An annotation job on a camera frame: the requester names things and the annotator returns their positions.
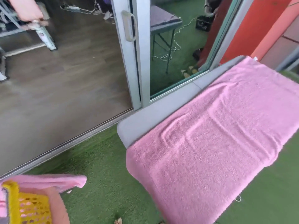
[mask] towel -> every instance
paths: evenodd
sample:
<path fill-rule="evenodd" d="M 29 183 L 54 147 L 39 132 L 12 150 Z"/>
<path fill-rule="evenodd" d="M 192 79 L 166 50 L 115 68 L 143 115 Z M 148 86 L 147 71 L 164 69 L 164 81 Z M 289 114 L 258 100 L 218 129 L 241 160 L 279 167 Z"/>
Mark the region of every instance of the towel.
<path fill-rule="evenodd" d="M 71 174 L 43 174 L 43 175 L 17 175 L 6 180 L 19 184 L 20 188 L 46 189 L 54 187 L 59 193 L 75 186 L 82 188 L 87 180 L 84 175 Z M 0 217 L 7 216 L 5 191 L 0 190 Z"/>
<path fill-rule="evenodd" d="M 127 149 L 169 224 L 212 224 L 299 128 L 299 84 L 250 57 Z"/>

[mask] wooden floor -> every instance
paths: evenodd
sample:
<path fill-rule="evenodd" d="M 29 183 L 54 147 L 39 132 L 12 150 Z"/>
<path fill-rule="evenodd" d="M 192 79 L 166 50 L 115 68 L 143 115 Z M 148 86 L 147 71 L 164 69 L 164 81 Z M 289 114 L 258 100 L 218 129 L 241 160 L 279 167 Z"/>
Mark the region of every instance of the wooden floor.
<path fill-rule="evenodd" d="M 43 47 L 7 59 L 0 175 L 132 107 L 115 25 L 53 6 L 47 6 L 49 32 L 58 50 Z"/>

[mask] table leg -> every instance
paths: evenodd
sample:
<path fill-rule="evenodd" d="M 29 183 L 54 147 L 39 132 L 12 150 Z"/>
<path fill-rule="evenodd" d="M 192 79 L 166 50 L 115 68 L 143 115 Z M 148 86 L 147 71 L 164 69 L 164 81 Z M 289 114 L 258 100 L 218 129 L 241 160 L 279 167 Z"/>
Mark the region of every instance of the table leg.
<path fill-rule="evenodd" d="M 170 47 L 169 47 L 169 51 L 168 51 L 168 60 L 167 60 L 166 74 L 168 74 L 168 66 L 169 66 L 169 61 L 170 61 L 170 54 L 171 54 L 171 47 L 172 47 L 173 37 L 174 37 L 174 30 L 172 31 L 171 41 L 170 41 Z"/>
<path fill-rule="evenodd" d="M 154 51 L 155 51 L 155 35 L 153 36 L 153 42 L 152 42 L 152 60 L 154 60 Z"/>

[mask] door handle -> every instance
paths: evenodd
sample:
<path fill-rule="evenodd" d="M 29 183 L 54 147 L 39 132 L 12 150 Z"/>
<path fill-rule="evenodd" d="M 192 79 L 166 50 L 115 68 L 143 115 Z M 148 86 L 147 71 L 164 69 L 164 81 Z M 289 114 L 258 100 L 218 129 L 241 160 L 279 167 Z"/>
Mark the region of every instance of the door handle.
<path fill-rule="evenodd" d="M 122 15 L 122 18 L 123 18 L 123 26 L 125 28 L 126 40 L 129 41 L 129 42 L 133 42 L 133 41 L 136 40 L 136 37 L 138 35 L 137 20 L 136 20 L 135 16 L 132 13 L 127 12 L 125 10 L 121 11 L 121 15 Z M 132 21 L 131 21 L 132 18 L 133 18 L 133 21 L 134 21 L 134 29 L 135 29 L 134 37 L 132 37 L 132 32 L 130 30 L 131 25 L 132 25 Z"/>

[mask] yellow plastic basket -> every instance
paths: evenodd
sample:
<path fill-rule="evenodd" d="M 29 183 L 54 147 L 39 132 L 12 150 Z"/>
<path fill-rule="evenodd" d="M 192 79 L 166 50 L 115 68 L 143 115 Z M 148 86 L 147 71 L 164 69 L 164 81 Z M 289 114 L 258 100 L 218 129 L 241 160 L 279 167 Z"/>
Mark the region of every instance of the yellow plastic basket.
<path fill-rule="evenodd" d="M 14 181 L 6 181 L 9 224 L 52 224 L 47 196 L 19 192 Z"/>

